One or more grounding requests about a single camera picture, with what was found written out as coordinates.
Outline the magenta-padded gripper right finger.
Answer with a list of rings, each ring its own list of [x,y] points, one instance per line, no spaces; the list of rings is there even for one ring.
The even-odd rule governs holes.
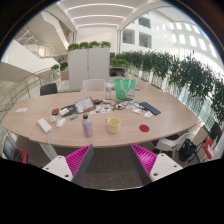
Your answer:
[[[135,144],[130,144],[129,152],[143,185],[182,169],[178,163],[164,153],[156,155],[148,149]]]

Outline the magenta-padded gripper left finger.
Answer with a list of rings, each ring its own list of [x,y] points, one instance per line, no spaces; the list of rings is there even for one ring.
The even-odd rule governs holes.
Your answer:
[[[57,156],[44,170],[81,186],[93,154],[93,145],[90,144],[67,156]]]

